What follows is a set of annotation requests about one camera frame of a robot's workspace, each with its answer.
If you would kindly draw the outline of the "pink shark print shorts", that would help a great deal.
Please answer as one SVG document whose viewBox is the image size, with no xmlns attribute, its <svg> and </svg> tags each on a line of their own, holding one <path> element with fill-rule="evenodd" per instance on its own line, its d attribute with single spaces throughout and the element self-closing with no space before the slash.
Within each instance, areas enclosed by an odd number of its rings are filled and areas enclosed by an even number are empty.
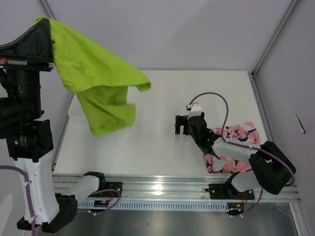
<svg viewBox="0 0 315 236">
<path fill-rule="evenodd" d="M 247 122 L 242 125 L 226 126 L 223 130 L 226 139 L 240 141 L 245 145 L 261 144 L 260 137 L 255 125 Z M 252 168 L 249 164 L 226 156 L 203 156 L 206 169 L 211 174 L 233 174 L 235 172 L 248 172 Z"/>
</svg>

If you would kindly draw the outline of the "lime green shorts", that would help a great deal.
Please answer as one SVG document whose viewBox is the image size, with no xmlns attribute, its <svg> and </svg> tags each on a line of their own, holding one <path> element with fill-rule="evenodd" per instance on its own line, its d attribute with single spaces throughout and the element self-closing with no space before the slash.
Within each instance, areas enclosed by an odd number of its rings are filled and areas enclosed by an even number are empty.
<svg viewBox="0 0 315 236">
<path fill-rule="evenodd" d="M 149 78 L 118 55 L 70 28 L 48 19 L 53 63 L 64 87 L 75 94 L 93 135 L 132 127 L 136 105 L 127 101 L 130 87 L 151 89 Z"/>
</svg>

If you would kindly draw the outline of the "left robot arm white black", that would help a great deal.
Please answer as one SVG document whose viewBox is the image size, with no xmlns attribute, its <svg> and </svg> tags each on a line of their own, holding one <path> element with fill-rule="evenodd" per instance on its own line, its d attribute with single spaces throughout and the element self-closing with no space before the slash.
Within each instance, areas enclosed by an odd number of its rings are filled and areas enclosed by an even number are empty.
<svg viewBox="0 0 315 236">
<path fill-rule="evenodd" d="M 0 137 L 6 140 L 12 170 L 22 176 L 25 215 L 20 230 L 56 233 L 76 216 L 88 196 L 106 193 L 105 175 L 85 173 L 66 193 L 56 193 L 52 180 L 53 137 L 49 120 L 41 120 L 40 72 L 53 69 L 50 21 L 39 20 L 13 42 L 0 47 Z"/>
</svg>

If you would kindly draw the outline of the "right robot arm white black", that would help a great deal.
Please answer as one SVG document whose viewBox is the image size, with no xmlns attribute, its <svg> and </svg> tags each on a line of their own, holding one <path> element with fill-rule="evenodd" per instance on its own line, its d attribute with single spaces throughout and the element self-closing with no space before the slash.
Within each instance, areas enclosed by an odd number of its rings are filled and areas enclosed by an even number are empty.
<svg viewBox="0 0 315 236">
<path fill-rule="evenodd" d="M 261 145 L 230 141 L 223 133 L 218 134 L 207 127 L 204 113 L 197 116 L 176 116 L 175 134 L 181 132 L 191 136 L 205 155 L 231 157 L 251 166 L 250 171 L 232 173 L 225 182 L 224 191 L 230 198 L 237 198 L 242 192 L 257 188 L 278 195 L 284 187 L 295 183 L 296 168 L 271 141 Z"/>
</svg>

